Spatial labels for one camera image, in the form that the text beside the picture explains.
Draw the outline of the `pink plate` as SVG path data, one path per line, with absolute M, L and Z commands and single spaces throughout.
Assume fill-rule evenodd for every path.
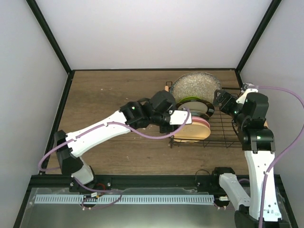
M 197 116 L 193 116 L 192 117 L 192 121 L 193 122 L 198 122 L 198 123 L 202 123 L 202 124 L 205 124 L 206 126 L 208 126 L 208 128 L 210 128 L 210 124 L 207 120 L 205 120 L 204 118 L 200 118 L 200 117 L 197 117 Z

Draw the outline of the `orange plate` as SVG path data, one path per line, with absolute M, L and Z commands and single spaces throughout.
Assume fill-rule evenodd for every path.
M 192 124 L 185 125 L 180 131 L 178 131 L 173 140 L 176 142 L 198 142 L 205 140 L 211 134 L 211 130 L 208 124 L 193 122 Z

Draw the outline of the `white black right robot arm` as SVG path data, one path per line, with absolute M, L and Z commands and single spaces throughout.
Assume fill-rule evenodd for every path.
M 247 194 L 233 173 L 221 173 L 211 179 L 212 188 L 225 191 L 235 209 L 237 228 L 288 228 L 277 197 L 274 171 L 273 132 L 265 126 L 268 97 L 257 89 L 247 89 L 240 97 L 216 90 L 214 106 L 232 117 L 249 171 L 250 193 Z

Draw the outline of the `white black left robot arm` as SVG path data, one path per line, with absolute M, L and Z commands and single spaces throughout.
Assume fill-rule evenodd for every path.
M 128 102 L 109 117 L 82 130 L 71 133 L 57 131 L 55 145 L 63 144 L 56 151 L 62 174 L 73 175 L 85 191 L 93 191 L 97 180 L 92 168 L 81 156 L 111 138 L 129 133 L 131 129 L 146 128 L 150 124 L 167 126 L 170 123 L 169 112 L 174 110 L 175 105 L 173 95 L 162 90 L 152 98 Z

